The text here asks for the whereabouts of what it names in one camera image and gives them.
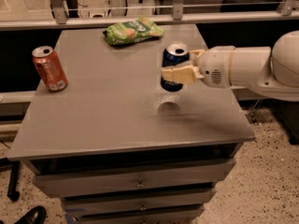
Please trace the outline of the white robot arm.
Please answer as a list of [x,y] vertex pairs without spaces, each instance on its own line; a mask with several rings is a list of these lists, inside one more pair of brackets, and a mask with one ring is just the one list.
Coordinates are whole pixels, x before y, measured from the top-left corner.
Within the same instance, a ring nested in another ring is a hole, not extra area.
[[166,81],[210,88],[244,87],[263,97],[299,101],[299,31],[283,35],[273,47],[217,46],[196,49],[187,62],[161,69]]

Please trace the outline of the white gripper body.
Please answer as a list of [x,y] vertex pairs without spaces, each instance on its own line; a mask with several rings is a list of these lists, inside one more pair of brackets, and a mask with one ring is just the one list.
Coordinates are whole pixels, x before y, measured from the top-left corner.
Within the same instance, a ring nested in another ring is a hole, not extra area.
[[229,62],[234,51],[234,46],[217,46],[206,50],[197,60],[204,76],[202,82],[210,88],[229,88]]

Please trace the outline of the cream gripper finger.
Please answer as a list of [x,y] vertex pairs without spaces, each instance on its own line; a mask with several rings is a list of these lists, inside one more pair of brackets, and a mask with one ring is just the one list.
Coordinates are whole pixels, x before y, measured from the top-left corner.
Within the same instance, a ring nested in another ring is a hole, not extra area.
[[197,60],[205,53],[204,49],[194,49],[190,51],[190,59]]
[[205,76],[200,73],[199,68],[192,64],[184,66],[168,66],[161,69],[162,78],[165,81],[179,84],[191,85]]

